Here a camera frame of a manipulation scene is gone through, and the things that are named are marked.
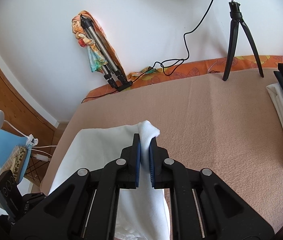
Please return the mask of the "white t-shirt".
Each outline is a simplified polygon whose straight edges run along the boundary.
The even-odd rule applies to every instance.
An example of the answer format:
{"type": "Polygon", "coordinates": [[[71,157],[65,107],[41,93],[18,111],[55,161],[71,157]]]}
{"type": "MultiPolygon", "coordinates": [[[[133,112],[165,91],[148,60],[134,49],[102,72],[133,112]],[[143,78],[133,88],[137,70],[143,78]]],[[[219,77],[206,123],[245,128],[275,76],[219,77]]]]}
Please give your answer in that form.
{"type": "Polygon", "coordinates": [[[151,185],[149,146],[160,130],[148,120],[135,125],[113,128],[82,129],[71,140],[49,193],[56,190],[80,168],[90,171],[103,168],[118,159],[122,149],[133,143],[133,136],[140,137],[139,186],[135,190],[121,190],[116,215],[115,237],[118,239],[169,239],[170,214],[164,191],[151,185]]]}

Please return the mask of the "beige blanket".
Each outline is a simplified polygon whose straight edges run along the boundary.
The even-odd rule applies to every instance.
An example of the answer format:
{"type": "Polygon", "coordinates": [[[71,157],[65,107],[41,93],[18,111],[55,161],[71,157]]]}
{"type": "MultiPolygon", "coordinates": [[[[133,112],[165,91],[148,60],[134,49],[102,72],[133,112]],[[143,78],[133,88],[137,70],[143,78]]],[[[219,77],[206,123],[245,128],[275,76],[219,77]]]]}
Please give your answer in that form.
{"type": "Polygon", "coordinates": [[[274,231],[283,226],[283,129],[266,87],[272,68],[206,74],[149,85],[85,102],[53,154],[41,190],[48,193],[62,159],[84,128],[148,120],[157,144],[188,168],[210,168],[274,231]]]}

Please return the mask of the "black power adapter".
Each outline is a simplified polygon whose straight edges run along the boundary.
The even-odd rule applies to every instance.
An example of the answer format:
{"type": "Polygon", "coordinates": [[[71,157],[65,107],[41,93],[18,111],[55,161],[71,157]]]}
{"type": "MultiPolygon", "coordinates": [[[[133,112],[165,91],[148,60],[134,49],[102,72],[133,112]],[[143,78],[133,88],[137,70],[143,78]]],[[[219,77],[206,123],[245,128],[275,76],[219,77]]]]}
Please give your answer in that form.
{"type": "Polygon", "coordinates": [[[123,90],[125,90],[125,89],[131,87],[132,85],[133,85],[133,82],[132,82],[132,81],[128,81],[127,83],[123,83],[121,86],[118,86],[118,87],[116,88],[116,90],[117,90],[118,92],[121,92],[121,91],[123,91],[123,90]]]}

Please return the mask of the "grey folded tripod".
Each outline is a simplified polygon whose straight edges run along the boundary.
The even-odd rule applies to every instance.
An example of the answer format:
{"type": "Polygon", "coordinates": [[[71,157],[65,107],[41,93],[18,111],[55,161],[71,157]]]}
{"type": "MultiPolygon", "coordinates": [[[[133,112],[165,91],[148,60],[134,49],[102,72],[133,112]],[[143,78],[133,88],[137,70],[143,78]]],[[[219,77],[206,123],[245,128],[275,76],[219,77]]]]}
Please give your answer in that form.
{"type": "Polygon", "coordinates": [[[107,63],[102,66],[102,70],[104,72],[104,78],[107,80],[110,86],[115,89],[118,87],[118,85],[116,84],[115,80],[112,77],[112,74],[114,74],[117,77],[117,79],[120,81],[121,84],[127,83],[128,82],[127,77],[122,73],[122,71],[113,61],[110,54],[108,53],[108,50],[106,49],[99,35],[95,31],[93,21],[82,15],[80,15],[80,21],[81,21],[81,27],[88,34],[88,36],[95,41],[97,48],[99,49],[99,51],[101,51],[101,54],[104,56],[104,58],[107,61],[107,63]]]}

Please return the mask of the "colourful floral scarf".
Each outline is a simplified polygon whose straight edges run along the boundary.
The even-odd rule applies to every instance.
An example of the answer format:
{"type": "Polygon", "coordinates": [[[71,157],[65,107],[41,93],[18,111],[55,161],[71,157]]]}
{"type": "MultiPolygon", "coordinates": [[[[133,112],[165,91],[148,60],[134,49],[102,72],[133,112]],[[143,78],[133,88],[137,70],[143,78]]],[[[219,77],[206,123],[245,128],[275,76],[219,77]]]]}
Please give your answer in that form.
{"type": "Polygon", "coordinates": [[[121,62],[119,61],[115,50],[108,42],[107,37],[102,27],[99,25],[99,23],[94,19],[94,17],[88,11],[83,10],[79,12],[71,20],[71,25],[72,25],[72,32],[75,35],[78,41],[78,44],[81,47],[86,48],[87,50],[88,61],[89,61],[91,72],[103,73],[102,66],[105,66],[108,63],[108,61],[106,60],[106,57],[102,55],[101,49],[97,47],[95,39],[90,38],[88,34],[84,31],[84,28],[81,26],[80,16],[83,16],[85,18],[89,18],[90,20],[92,20],[93,27],[98,37],[101,39],[102,43],[106,47],[108,53],[110,54],[111,59],[119,67],[119,69],[124,73],[124,69],[122,68],[121,62]]]}

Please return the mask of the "wooden door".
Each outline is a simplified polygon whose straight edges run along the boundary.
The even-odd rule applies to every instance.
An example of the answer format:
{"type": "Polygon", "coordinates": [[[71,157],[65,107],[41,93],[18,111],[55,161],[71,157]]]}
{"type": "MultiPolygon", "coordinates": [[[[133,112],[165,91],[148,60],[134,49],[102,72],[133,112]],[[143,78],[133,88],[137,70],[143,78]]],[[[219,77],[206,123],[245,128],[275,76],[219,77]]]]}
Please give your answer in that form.
{"type": "Polygon", "coordinates": [[[25,135],[32,134],[39,146],[51,145],[56,128],[43,118],[11,85],[0,69],[0,109],[5,118],[25,135]]]}

